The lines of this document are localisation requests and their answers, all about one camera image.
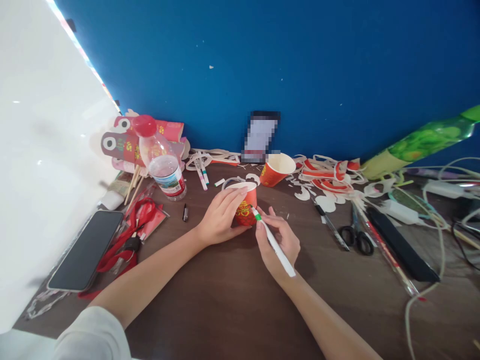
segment blue wall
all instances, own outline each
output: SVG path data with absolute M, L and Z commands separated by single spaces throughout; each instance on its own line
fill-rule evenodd
M 239 151 L 250 111 L 274 110 L 275 149 L 365 159 L 480 104 L 477 0 L 57 5 L 121 110 L 184 122 L 194 147 Z M 480 156 L 479 139 L 422 163 Z

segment white sleeve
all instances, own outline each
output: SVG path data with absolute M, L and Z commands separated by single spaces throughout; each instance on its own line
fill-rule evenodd
M 58 337 L 53 360 L 131 360 L 124 329 L 102 307 L 83 310 Z

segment orange paper cup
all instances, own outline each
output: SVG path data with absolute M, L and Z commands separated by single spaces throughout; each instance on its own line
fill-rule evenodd
M 250 205 L 254 208 L 257 207 L 257 184 L 255 182 L 237 182 L 226 188 L 237 189 L 243 187 L 248 187 L 248 192 L 246 193 L 245 199 L 243 199 L 240 206 L 236 209 L 235 219 L 238 225 L 254 225 L 257 220 L 255 219 L 255 215 L 253 214 Z
M 290 156 L 284 153 L 270 154 L 261 172 L 260 182 L 263 186 L 273 188 L 296 168 L 297 164 Z

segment black case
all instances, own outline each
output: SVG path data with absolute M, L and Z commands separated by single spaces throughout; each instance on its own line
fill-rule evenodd
M 419 282 L 437 283 L 438 274 L 417 254 L 389 218 L 373 207 L 367 209 L 373 226 L 393 251 L 398 261 Z

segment pen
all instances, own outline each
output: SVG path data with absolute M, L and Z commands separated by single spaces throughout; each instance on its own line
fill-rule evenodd
M 261 222 L 263 224 L 263 226 L 265 227 L 266 237 L 268 238 L 268 242 L 270 243 L 271 247 L 275 251 L 275 254 L 278 257 L 278 259 L 280 260 L 281 264 L 283 265 L 283 268 L 285 269 L 286 273 L 288 274 L 288 276 L 293 278 L 296 275 L 294 267 L 292 266 L 290 261 L 285 256 L 284 252 L 282 251 L 282 248 L 280 247 L 279 243 L 275 239 L 275 236 L 272 234 L 272 232 L 270 231 L 270 229 L 267 226 L 267 224 L 265 223 L 265 221 L 262 220 L 262 217 L 260 216 L 257 209 L 255 209 L 251 205 L 250 205 L 250 207 L 251 207 L 251 211 L 253 212 L 253 215 L 255 215 L 255 219 L 257 221 Z
M 182 218 L 182 220 L 184 222 L 187 222 L 188 219 L 189 219 L 189 209 L 187 208 L 187 203 L 185 203 L 185 205 L 183 206 L 183 218 Z
M 325 219 L 325 222 L 326 224 L 328 225 L 328 227 L 330 228 L 330 230 L 333 232 L 333 235 L 335 236 L 336 240 L 338 241 L 338 243 L 342 246 L 342 248 L 344 248 L 346 251 L 350 251 L 349 247 L 347 246 L 347 244 L 345 243 L 345 241 L 342 239 L 342 237 L 340 236 L 339 232 L 337 231 L 337 229 L 335 228 L 335 226 L 332 224 L 332 222 L 330 221 L 329 217 L 327 216 L 327 214 L 325 214 L 325 211 L 322 209 L 322 207 L 320 205 L 317 204 L 317 202 L 315 200 L 313 200 L 312 198 L 310 198 L 313 203 L 315 204 L 315 208 L 316 210 L 318 211 L 318 213 L 323 216 L 323 218 Z
M 205 184 L 208 185 L 210 184 L 210 182 L 209 182 L 209 177 L 207 175 L 207 170 L 205 170 L 204 160 L 201 157 L 199 157 L 198 162 L 200 163 L 200 169 L 201 169 L 201 173 L 203 174 L 203 179 L 205 180 Z
M 200 178 L 201 187 L 203 188 L 203 190 L 207 191 L 207 184 L 205 183 L 202 172 L 200 171 L 199 159 L 195 159 L 193 163 L 195 164 L 196 172 L 198 173 L 198 177 Z

